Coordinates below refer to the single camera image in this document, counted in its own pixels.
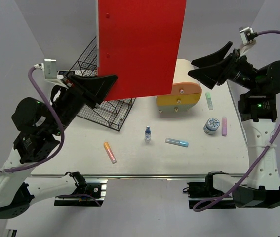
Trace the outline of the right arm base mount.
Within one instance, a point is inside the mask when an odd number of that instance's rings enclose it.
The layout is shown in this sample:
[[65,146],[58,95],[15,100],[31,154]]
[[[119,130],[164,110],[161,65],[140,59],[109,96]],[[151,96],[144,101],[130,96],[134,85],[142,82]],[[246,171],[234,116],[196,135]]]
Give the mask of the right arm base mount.
[[[208,198],[216,198],[223,193],[218,190],[209,191],[206,189],[205,182],[190,182],[187,183],[187,187],[183,188],[183,193],[188,195],[188,203],[189,209],[192,210],[193,206],[197,204],[199,201],[208,199]],[[235,209],[236,206],[230,196],[220,201],[218,204],[214,205],[210,209]]]

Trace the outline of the orange top drawer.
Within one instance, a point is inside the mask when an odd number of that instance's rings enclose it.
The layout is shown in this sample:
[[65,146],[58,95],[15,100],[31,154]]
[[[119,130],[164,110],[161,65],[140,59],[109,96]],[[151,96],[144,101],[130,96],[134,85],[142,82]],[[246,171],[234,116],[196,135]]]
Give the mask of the orange top drawer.
[[179,82],[172,85],[172,91],[170,95],[181,94],[198,94],[202,93],[202,88],[198,83],[194,82]]

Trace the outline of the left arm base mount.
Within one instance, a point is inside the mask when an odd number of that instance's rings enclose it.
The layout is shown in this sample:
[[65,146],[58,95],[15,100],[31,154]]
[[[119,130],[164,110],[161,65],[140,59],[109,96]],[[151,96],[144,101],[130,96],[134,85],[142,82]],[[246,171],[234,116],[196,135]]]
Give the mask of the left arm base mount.
[[101,207],[106,196],[107,179],[86,179],[87,186],[72,195],[56,197],[54,206]]

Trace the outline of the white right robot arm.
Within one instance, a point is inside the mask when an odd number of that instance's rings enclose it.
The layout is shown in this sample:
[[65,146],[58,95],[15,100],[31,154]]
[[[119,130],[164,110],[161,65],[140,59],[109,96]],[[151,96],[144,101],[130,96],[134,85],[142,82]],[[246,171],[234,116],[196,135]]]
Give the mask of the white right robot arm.
[[249,169],[236,179],[225,172],[210,172],[205,179],[208,199],[193,206],[201,212],[231,196],[235,207],[266,208],[280,206],[280,176],[274,140],[280,131],[276,95],[280,93],[280,60],[260,69],[228,42],[215,53],[192,61],[188,72],[209,89],[232,81],[247,89],[240,95],[238,111],[245,130]]

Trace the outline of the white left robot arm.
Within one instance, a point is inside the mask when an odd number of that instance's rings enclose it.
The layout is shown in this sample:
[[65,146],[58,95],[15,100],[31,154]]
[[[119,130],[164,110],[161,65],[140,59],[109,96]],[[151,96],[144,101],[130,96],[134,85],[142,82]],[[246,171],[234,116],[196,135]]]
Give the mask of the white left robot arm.
[[0,219],[11,219],[31,205],[53,197],[88,195],[88,183],[79,172],[39,185],[26,183],[33,169],[55,157],[65,142],[65,129],[83,106],[98,107],[117,81],[116,75],[83,77],[67,72],[54,102],[43,96],[19,102],[12,121],[19,134],[0,170]]

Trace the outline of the red A4 file folder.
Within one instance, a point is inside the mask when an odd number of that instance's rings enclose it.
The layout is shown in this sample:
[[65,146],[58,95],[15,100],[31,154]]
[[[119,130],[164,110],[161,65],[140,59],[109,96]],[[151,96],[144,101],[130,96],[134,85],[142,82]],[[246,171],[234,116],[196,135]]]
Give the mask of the red A4 file folder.
[[100,76],[117,75],[107,100],[170,94],[184,0],[99,0]]

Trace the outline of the blue white round jar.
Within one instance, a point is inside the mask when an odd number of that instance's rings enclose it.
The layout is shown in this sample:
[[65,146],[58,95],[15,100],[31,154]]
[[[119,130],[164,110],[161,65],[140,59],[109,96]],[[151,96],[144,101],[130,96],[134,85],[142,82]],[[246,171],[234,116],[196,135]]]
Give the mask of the blue white round jar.
[[216,133],[220,127],[220,121],[216,118],[209,118],[205,123],[203,130],[208,135],[213,135]]

